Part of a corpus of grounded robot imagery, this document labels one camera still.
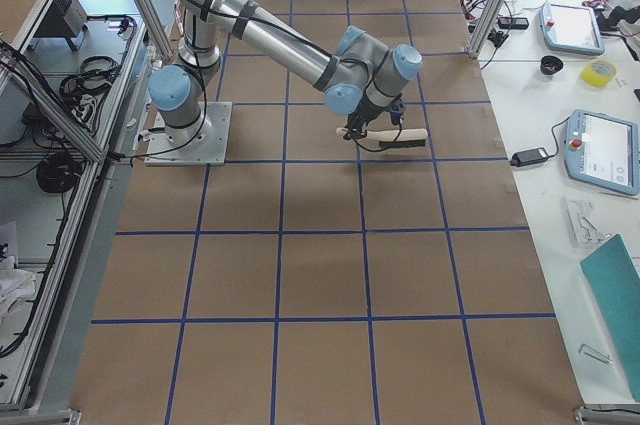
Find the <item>silver robot arm holding brush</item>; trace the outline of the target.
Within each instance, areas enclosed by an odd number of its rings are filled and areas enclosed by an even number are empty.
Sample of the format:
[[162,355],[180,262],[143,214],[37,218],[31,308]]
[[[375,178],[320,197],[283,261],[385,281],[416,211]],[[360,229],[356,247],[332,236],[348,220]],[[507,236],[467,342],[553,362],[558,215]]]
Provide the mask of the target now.
[[311,84],[333,113],[347,118],[338,133],[346,140],[372,139],[379,151],[425,145],[425,129],[406,129],[402,92],[422,67],[414,47],[394,48],[348,27],[329,53],[270,14],[253,0],[179,0],[186,16],[180,60],[194,68],[216,68],[216,34],[224,30]]

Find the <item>brush arm base plate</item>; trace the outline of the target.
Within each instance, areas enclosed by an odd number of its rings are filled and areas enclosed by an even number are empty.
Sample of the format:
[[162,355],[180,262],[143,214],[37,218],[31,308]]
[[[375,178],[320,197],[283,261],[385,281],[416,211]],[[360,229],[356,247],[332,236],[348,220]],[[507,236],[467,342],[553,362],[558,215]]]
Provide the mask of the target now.
[[184,129],[167,126],[160,112],[150,136],[144,162],[149,166],[223,165],[226,157],[232,103],[199,102],[200,117]]

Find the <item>black gripper with brush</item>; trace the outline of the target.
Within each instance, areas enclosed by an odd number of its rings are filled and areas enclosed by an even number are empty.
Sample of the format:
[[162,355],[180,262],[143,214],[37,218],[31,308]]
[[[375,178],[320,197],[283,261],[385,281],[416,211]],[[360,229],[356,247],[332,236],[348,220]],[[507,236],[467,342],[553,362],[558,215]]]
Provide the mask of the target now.
[[388,112],[390,106],[391,102],[378,105],[364,94],[355,111],[348,115],[344,139],[354,141],[366,139],[368,137],[368,125],[376,120],[383,112]]

